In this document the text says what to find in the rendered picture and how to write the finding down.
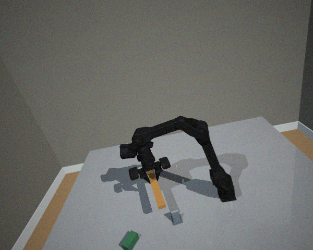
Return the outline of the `orange bar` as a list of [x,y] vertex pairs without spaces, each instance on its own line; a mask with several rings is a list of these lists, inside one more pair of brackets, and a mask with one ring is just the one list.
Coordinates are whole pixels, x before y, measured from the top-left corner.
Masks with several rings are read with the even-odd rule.
[[154,193],[154,197],[155,197],[158,209],[160,210],[162,208],[165,208],[166,204],[163,199],[163,196],[162,196],[162,193],[161,193],[161,190],[160,190],[160,187],[159,187],[159,184],[158,184],[158,181],[156,179],[153,169],[147,171],[147,173],[148,173],[148,177],[149,177],[152,189],[153,189],[153,193]]

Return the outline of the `green rectangular block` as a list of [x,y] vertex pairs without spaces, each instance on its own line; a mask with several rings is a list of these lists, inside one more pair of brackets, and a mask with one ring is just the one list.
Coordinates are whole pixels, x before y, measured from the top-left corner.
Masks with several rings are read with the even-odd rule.
[[138,233],[131,230],[130,233],[126,236],[126,238],[122,242],[121,246],[123,250],[132,250],[138,240],[139,240]]

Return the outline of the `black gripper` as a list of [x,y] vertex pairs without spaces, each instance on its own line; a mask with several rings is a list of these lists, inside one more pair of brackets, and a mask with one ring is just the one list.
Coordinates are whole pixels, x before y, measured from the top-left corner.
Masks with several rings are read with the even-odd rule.
[[160,158],[159,159],[160,162],[159,161],[154,162],[153,156],[151,155],[147,159],[140,159],[140,161],[142,164],[142,168],[137,169],[137,167],[133,167],[129,169],[129,175],[130,175],[131,180],[138,179],[140,175],[141,179],[145,179],[147,182],[150,183],[150,180],[146,174],[146,171],[155,169],[155,175],[158,181],[159,175],[163,171],[162,168],[167,169],[171,167],[170,162],[167,157]]

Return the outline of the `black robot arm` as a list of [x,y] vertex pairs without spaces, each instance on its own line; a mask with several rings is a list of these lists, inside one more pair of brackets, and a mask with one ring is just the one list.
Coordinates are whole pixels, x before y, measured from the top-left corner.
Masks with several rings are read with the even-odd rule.
[[[205,121],[179,116],[153,127],[137,128],[132,136],[132,143],[120,145],[121,159],[135,158],[138,154],[137,159],[140,162],[140,159],[147,159],[151,155],[153,156],[150,149],[153,147],[151,140],[176,130],[182,130],[194,137],[202,146],[211,167],[209,169],[210,179],[213,182],[213,186],[215,185],[218,188],[218,195],[221,201],[229,202],[236,200],[232,178],[218,162],[210,141],[208,125]],[[154,156],[153,160],[155,161]]]

